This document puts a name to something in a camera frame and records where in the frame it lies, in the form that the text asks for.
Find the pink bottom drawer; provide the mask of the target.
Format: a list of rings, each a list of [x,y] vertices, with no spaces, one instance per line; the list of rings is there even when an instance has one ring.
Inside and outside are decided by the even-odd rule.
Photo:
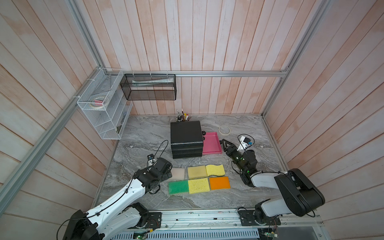
[[[203,155],[221,154],[222,147],[217,132],[207,132],[203,146]]]

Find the orange and yellow sponge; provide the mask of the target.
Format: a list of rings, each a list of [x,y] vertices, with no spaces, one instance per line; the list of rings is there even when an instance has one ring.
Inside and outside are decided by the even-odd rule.
[[[210,183],[210,188],[212,191],[231,188],[229,177],[209,178],[209,183]]]

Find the black drawer cabinet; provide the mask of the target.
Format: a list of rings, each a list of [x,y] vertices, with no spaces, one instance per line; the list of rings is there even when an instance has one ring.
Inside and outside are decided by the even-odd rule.
[[[200,121],[173,122],[170,127],[173,159],[203,155],[204,137]]]

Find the white foam sponge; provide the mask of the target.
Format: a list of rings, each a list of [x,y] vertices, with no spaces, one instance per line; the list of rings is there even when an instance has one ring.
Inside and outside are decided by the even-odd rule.
[[[172,168],[171,174],[172,174],[172,177],[170,178],[170,181],[183,181],[185,179],[184,168]]]

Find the green and yellow sponge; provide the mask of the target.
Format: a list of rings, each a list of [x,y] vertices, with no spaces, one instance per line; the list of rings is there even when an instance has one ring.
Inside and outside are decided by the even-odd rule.
[[[189,192],[188,180],[169,183],[169,195],[188,193],[188,192]]]

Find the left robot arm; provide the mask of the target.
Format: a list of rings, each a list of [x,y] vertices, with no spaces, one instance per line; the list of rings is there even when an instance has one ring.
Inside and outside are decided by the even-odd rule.
[[[149,211],[136,200],[156,194],[160,183],[172,177],[173,165],[158,158],[152,165],[136,171],[133,178],[113,196],[94,208],[78,210],[70,219],[64,240],[109,240],[129,228],[151,230]]]

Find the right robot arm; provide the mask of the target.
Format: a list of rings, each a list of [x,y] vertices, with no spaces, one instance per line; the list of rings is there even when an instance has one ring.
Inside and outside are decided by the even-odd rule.
[[[270,188],[280,191],[281,196],[264,200],[255,205],[253,212],[254,224],[265,226],[277,222],[281,215],[294,214],[303,217],[326,203],[324,195],[299,169],[287,172],[258,171],[255,151],[249,147],[252,142],[245,137],[240,140],[240,146],[222,139],[220,144],[232,163],[238,167],[237,173],[243,183],[251,188]]]

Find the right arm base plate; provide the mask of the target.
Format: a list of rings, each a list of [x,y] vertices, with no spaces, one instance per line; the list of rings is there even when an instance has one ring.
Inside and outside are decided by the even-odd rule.
[[[280,226],[280,216],[268,217],[260,210],[237,210],[242,226]]]

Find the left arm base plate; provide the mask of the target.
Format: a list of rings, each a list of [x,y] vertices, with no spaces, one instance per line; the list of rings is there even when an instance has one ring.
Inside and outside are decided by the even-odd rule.
[[[161,212],[149,212],[144,214],[140,218],[138,224],[133,227],[133,229],[159,229],[162,223],[162,213]]]

